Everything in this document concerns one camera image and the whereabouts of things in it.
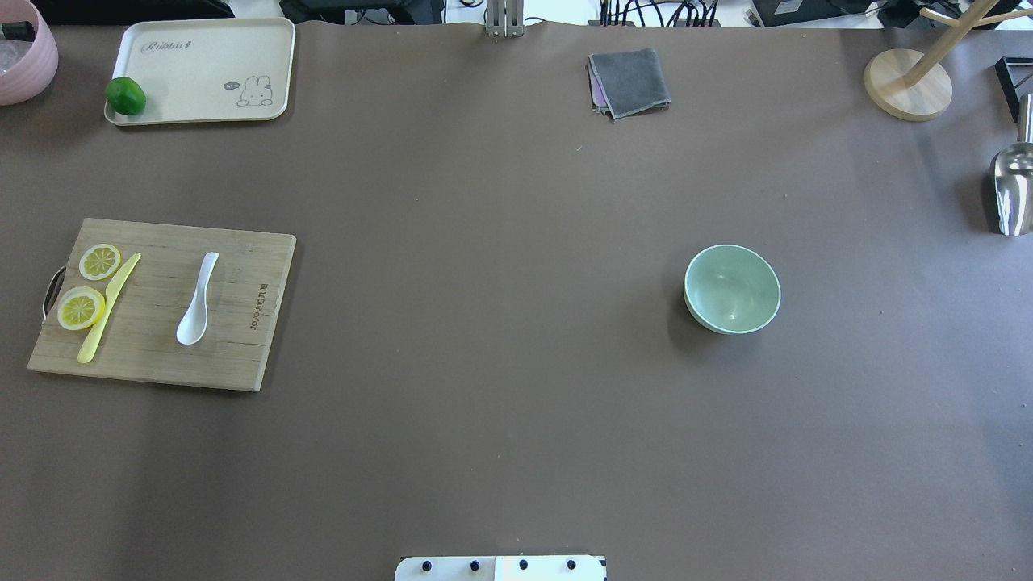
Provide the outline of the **light green bowl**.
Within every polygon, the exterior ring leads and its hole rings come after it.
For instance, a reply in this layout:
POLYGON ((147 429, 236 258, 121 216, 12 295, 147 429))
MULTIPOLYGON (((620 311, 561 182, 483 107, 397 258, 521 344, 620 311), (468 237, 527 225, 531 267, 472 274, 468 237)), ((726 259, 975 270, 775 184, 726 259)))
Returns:
POLYGON ((683 294, 693 319, 724 335, 759 331, 775 319, 782 303, 770 262, 733 244, 712 245, 694 255, 684 273, 683 294))

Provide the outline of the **white ceramic spoon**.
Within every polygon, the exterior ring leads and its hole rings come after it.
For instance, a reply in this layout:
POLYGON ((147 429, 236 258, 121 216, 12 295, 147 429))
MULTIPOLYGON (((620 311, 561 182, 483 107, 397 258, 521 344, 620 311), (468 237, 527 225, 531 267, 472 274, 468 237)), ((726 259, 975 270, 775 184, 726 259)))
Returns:
POLYGON ((190 304, 176 330, 176 339, 180 345, 195 345, 204 338, 207 323, 209 323, 207 290, 209 290, 211 275, 219 257, 218 253, 204 254, 190 304))

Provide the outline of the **pink bowl with ice cubes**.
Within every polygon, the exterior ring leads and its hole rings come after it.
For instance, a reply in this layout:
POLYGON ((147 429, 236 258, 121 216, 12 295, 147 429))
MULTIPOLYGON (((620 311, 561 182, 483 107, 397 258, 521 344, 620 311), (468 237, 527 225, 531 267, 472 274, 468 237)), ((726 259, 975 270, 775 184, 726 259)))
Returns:
POLYGON ((15 62, 2 63, 1 106, 26 102, 40 95, 56 77, 58 49, 44 17, 30 1, 2 1, 4 23, 29 22, 36 30, 36 39, 19 48, 15 62))

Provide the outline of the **grey folded cloth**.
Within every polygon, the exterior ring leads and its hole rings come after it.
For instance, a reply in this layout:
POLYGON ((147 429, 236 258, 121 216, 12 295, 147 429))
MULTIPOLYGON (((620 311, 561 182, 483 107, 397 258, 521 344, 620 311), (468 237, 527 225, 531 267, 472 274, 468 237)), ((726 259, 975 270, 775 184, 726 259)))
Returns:
POLYGON ((591 54, 587 71, 593 110, 613 120, 671 105, 655 48, 591 54))

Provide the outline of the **bamboo cutting board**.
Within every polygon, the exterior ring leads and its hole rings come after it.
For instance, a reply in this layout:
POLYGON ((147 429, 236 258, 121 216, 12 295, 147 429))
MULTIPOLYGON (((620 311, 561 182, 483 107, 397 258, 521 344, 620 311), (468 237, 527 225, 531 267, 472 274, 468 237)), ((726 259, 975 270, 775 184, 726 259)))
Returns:
POLYGON ((48 317, 28 368, 85 378, 261 390, 296 239, 288 234, 183 227, 87 218, 67 261, 64 286, 82 286, 81 255, 109 243, 140 254, 119 293, 94 359, 80 363, 85 332, 48 317), (218 253, 207 287, 209 319, 195 345, 176 339, 204 254, 218 253))

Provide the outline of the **cream rabbit tray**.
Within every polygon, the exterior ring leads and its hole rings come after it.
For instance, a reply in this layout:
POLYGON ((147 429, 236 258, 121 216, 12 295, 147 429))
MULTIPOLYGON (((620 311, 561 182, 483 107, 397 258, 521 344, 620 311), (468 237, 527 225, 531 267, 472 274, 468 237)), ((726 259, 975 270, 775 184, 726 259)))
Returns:
POLYGON ((273 120, 287 108, 295 25, 282 18, 133 23, 113 77, 140 85, 145 108, 104 117, 118 126, 273 120))

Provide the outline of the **yellow plastic knife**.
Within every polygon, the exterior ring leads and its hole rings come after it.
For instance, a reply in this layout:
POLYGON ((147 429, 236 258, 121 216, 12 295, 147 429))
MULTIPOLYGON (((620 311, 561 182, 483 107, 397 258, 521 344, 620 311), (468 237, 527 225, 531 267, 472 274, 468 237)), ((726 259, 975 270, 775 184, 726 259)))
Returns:
POLYGON ((106 295, 106 309, 104 309, 100 319, 96 324, 93 324, 87 338, 84 342, 82 342, 82 347, 77 354, 79 363, 88 364, 94 359, 99 343, 101 342, 102 335, 104 331, 106 331, 111 313, 113 313, 114 307, 117 304, 119 294, 121 294, 127 279, 129 279, 130 275, 132 275, 132 271, 136 268, 137 262, 139 261, 140 253, 133 253, 131 257, 126 259, 124 264, 119 267, 113 277, 111 277, 109 283, 106 286, 106 293, 104 293, 106 295))

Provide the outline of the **single lemon slice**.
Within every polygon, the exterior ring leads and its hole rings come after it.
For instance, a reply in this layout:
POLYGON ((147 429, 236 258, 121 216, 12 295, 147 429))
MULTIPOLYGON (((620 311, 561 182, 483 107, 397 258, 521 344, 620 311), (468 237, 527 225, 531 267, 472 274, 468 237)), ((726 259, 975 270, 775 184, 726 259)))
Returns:
POLYGON ((80 257, 79 272, 88 281, 107 279, 122 264, 122 253, 117 246, 100 243, 89 247, 80 257))

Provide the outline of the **stacked lemon slices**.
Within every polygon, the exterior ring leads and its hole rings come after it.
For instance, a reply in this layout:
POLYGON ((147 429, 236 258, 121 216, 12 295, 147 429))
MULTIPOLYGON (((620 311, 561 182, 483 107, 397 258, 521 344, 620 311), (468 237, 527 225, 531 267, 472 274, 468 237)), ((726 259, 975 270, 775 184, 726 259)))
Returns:
POLYGON ((62 328, 80 331, 92 327, 106 312, 106 296, 91 286, 66 290, 56 305, 56 317, 62 328))

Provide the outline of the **green lime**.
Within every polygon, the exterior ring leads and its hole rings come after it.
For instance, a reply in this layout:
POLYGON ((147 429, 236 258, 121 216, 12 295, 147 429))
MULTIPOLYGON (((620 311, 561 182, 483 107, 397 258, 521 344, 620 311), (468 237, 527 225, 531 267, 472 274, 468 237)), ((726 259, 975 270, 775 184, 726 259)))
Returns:
POLYGON ((138 115, 147 106, 147 96, 139 82, 131 77, 112 78, 104 89, 108 106, 120 115, 138 115))

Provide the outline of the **wooden stand with round base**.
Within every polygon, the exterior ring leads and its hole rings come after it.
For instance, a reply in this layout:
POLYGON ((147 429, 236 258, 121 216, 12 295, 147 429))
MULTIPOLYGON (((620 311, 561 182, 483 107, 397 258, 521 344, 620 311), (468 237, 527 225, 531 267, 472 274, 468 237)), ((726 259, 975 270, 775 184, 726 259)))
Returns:
POLYGON ((864 89, 873 102, 893 117, 911 122, 933 120, 951 103, 952 82, 940 61, 973 28, 1032 16, 1032 10, 1014 10, 988 16, 996 1, 975 1, 959 18, 941 16, 922 8, 920 16, 943 23, 946 31, 929 49, 895 48, 875 55, 864 67, 864 89))

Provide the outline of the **steel scoop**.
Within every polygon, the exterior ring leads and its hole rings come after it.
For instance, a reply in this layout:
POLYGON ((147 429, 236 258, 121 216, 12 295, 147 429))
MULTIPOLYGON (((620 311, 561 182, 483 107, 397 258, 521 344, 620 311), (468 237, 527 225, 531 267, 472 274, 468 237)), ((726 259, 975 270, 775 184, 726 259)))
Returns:
POLYGON ((1018 142, 993 156, 993 190, 999 230, 1004 236, 1023 236, 1032 230, 1031 96, 1019 99, 1018 142))

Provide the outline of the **aluminium frame post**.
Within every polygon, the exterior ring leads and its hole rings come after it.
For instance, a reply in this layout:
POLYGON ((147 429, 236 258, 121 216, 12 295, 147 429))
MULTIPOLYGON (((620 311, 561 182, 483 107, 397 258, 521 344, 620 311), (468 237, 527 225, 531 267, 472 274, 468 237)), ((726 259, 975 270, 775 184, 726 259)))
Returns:
POLYGON ((523 0, 484 1, 486 34, 490 37, 520 37, 525 34, 523 0))

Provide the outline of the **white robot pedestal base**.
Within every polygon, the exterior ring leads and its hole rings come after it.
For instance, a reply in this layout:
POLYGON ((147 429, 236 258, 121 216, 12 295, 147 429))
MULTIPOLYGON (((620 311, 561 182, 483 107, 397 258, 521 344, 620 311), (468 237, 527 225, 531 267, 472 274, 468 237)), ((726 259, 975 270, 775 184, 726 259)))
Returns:
POLYGON ((606 580, 601 556, 576 554, 413 556, 395 568, 395 580, 606 580))

